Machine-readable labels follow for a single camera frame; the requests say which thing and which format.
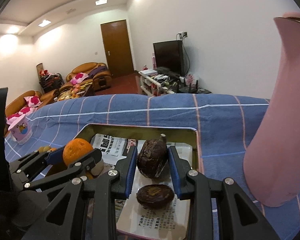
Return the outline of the orange fruit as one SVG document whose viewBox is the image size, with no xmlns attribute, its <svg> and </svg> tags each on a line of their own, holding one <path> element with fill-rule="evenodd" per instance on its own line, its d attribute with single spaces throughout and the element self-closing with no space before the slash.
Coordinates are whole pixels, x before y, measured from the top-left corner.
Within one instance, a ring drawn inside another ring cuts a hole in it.
<svg viewBox="0 0 300 240">
<path fill-rule="evenodd" d="M 68 166 L 92 150 L 93 146 L 88 141 L 82 138 L 73 139 L 66 144 L 63 150 L 63 161 Z"/>
</svg>

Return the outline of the large purple mangosteen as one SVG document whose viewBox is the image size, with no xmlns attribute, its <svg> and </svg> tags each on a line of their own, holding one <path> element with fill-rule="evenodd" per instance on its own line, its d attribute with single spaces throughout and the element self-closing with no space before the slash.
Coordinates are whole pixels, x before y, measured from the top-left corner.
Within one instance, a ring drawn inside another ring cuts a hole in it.
<svg viewBox="0 0 300 240">
<path fill-rule="evenodd" d="M 162 139 L 146 140 L 136 160 L 139 172 L 150 179 L 159 178 L 167 162 L 168 148 Z"/>
</svg>

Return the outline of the pink cartoon cup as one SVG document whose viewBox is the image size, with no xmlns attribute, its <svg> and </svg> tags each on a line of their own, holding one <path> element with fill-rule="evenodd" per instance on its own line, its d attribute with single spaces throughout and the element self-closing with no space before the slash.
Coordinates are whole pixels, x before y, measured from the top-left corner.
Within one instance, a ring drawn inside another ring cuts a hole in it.
<svg viewBox="0 0 300 240">
<path fill-rule="evenodd" d="M 12 122 L 8 131 L 19 145 L 25 144 L 33 135 L 31 126 L 27 122 L 26 115 L 21 115 Z"/>
</svg>

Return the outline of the newspaper tray lining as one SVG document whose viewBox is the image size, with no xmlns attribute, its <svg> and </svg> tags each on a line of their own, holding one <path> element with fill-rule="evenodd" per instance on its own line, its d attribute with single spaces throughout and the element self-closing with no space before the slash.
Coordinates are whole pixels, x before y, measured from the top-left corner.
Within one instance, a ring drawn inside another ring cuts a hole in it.
<svg viewBox="0 0 300 240">
<path fill-rule="evenodd" d="M 100 149 L 103 154 L 104 172 L 113 168 L 118 160 L 125 158 L 130 146 L 136 146 L 140 153 L 145 142 L 145 139 L 127 139 L 100 133 L 93 135 L 90 140 L 92 146 Z M 137 192 L 151 184 L 173 188 L 168 165 L 157 179 L 147 178 L 136 169 L 129 198 L 115 201 L 117 230 L 137 239 L 184 239 L 190 202 L 179 200 L 175 196 L 160 209 L 144 207 L 137 201 Z"/>
</svg>

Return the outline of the dark halved mangosteen shell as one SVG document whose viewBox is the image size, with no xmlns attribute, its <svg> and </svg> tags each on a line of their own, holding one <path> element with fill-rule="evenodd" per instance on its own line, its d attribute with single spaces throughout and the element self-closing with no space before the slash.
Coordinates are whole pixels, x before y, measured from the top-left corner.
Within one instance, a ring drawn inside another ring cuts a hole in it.
<svg viewBox="0 0 300 240">
<path fill-rule="evenodd" d="M 162 209 L 174 199 L 174 191 L 163 184 L 146 185 L 138 190 L 136 199 L 145 208 Z"/>
</svg>

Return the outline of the pink metal tin tray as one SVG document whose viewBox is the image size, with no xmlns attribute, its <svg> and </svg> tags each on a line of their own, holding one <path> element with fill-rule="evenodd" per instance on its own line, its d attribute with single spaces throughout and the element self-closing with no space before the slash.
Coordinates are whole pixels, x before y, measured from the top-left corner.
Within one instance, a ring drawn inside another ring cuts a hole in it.
<svg viewBox="0 0 300 240">
<path fill-rule="evenodd" d="M 189 162 L 192 169 L 200 171 L 198 158 L 200 150 L 198 147 L 198 133 L 195 129 L 187 127 L 153 127 L 153 126 L 119 126 L 88 124 L 76 135 L 90 142 L 93 135 L 100 133 L 114 137 L 127 139 L 161 139 L 164 135 L 167 146 L 174 146 L 179 157 Z M 118 231 L 119 237 L 131 237 Z"/>
</svg>

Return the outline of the brown leather sofa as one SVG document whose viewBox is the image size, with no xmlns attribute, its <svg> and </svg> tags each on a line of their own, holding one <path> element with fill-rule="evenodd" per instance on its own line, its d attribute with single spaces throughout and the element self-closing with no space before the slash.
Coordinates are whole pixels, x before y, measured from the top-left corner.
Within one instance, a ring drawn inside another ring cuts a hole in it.
<svg viewBox="0 0 300 240">
<path fill-rule="evenodd" d="M 54 98 L 59 96 L 59 90 L 54 89 L 48 93 L 41 94 L 39 91 L 29 90 L 25 93 L 18 96 L 15 100 L 13 100 L 5 109 L 6 117 L 9 117 L 13 114 L 19 113 L 24 107 L 27 107 L 27 102 L 24 99 L 27 96 L 37 96 L 41 101 L 41 104 L 38 108 L 42 108 L 46 105 L 49 105 L 54 102 Z"/>
</svg>

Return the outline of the pink electric kettle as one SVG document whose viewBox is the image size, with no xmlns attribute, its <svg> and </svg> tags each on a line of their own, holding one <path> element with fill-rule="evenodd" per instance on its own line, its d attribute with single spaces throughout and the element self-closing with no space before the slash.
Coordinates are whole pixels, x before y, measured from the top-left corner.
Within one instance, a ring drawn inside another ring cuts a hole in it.
<svg viewBox="0 0 300 240">
<path fill-rule="evenodd" d="M 300 12 L 287 12 L 274 22 L 282 41 L 279 72 L 243 160 L 250 192 L 269 207 L 300 193 Z"/>
</svg>

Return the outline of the coffee table with snacks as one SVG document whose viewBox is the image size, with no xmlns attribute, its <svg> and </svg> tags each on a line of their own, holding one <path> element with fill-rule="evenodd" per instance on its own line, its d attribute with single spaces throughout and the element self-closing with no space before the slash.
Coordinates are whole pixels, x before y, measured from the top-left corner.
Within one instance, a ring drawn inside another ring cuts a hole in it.
<svg viewBox="0 0 300 240">
<path fill-rule="evenodd" d="M 94 94 L 93 83 L 85 83 L 83 85 L 75 85 L 69 89 L 60 92 L 59 96 L 55 98 L 55 102 L 64 101 L 68 99 L 77 99 L 86 96 L 92 96 Z"/>
</svg>

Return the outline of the black cluttered shelf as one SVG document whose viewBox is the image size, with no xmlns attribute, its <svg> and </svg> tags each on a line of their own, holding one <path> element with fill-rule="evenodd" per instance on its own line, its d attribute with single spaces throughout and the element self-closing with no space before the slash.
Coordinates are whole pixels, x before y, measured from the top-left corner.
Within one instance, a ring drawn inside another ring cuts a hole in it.
<svg viewBox="0 0 300 240">
<path fill-rule="evenodd" d="M 49 73 L 47 70 L 39 72 L 39 84 L 44 93 L 48 93 L 54 89 L 60 89 L 64 85 L 63 78 L 59 73 Z"/>
</svg>

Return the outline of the white tv stand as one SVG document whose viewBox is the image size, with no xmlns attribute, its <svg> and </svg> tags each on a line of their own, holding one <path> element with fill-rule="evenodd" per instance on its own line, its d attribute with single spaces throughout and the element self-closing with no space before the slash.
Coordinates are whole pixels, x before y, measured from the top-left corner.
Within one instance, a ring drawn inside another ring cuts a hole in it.
<svg viewBox="0 0 300 240">
<path fill-rule="evenodd" d="M 166 94 L 211 94 L 212 92 L 201 88 L 193 75 L 186 77 L 175 73 L 159 74 L 156 70 L 146 69 L 138 72 L 140 88 L 148 96 L 161 96 Z"/>
</svg>

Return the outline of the blue plaid tablecloth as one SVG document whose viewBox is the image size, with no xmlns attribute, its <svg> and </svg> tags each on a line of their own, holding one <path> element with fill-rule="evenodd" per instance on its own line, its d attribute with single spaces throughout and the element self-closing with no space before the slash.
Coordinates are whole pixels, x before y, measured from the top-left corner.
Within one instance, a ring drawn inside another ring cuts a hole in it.
<svg viewBox="0 0 300 240">
<path fill-rule="evenodd" d="M 88 124 L 192 128 L 198 133 L 200 150 L 201 170 L 197 171 L 215 180 L 232 178 L 262 212 L 279 239 L 300 239 L 300 193 L 280 207 L 265 206 L 248 189 L 243 172 L 244 155 L 268 106 L 266 99 L 220 94 L 153 98 L 119 94 L 70 99 L 44 106 L 26 116 L 33 135 L 19 145 L 10 133 L 5 139 L 5 154 L 11 163 L 34 151 L 56 150 L 76 139 Z M 21 184 L 67 168 L 64 162 L 49 165 L 38 176 L 22 179 Z M 103 169 L 102 159 L 81 177 L 95 179 L 107 172 Z"/>
</svg>

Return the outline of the brown wooden door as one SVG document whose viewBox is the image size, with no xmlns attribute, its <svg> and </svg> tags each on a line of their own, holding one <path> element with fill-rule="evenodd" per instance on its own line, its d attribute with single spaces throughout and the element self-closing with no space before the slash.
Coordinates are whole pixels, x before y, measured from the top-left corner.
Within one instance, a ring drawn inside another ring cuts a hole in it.
<svg viewBox="0 0 300 240">
<path fill-rule="evenodd" d="M 101 24 L 107 65 L 113 78 L 134 73 L 127 21 Z"/>
</svg>

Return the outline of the black television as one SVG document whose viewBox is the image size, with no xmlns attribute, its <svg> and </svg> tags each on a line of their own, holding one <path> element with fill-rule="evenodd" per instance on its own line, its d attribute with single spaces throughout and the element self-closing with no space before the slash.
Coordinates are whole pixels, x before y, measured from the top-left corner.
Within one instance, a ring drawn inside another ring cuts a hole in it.
<svg viewBox="0 0 300 240">
<path fill-rule="evenodd" d="M 157 67 L 165 67 L 171 72 L 185 75 L 183 42 L 171 40 L 153 43 L 154 56 Z"/>
</svg>

